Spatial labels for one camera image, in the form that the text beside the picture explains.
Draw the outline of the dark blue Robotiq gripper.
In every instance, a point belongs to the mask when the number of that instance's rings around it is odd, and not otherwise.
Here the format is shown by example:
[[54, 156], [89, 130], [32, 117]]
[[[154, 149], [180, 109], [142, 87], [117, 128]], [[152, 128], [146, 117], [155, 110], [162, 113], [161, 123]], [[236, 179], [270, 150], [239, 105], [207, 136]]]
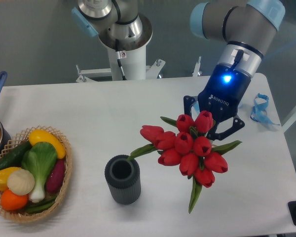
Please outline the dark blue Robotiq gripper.
[[[238, 105], [245, 94], [251, 78], [240, 71], [229, 71], [229, 67], [216, 65], [205, 88], [198, 96], [186, 95], [183, 98], [184, 114], [199, 115], [200, 111], [212, 113], [213, 119], [218, 122], [207, 132], [209, 140], [222, 141], [245, 126], [237, 115]], [[217, 133], [219, 122], [233, 117], [232, 126], [223, 132]]]

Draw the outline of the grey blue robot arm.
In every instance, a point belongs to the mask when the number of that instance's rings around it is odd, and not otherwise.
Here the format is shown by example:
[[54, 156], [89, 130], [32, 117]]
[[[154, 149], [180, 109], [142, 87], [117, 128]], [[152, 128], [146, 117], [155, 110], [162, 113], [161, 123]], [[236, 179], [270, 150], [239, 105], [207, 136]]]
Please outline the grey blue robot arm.
[[[210, 140], [223, 140], [244, 122], [238, 105], [256, 73], [285, 15], [278, 0], [251, 0], [244, 6], [229, 2], [198, 4], [190, 15], [191, 32], [208, 40], [223, 40], [226, 47], [205, 88], [197, 96], [184, 97], [184, 113], [194, 104], [212, 113], [216, 124], [233, 119], [232, 127]], [[150, 21], [138, 11], [135, 0], [80, 0], [72, 17], [90, 37], [107, 48], [113, 80], [143, 80], [157, 74], [146, 65], [146, 46], [152, 37]]]

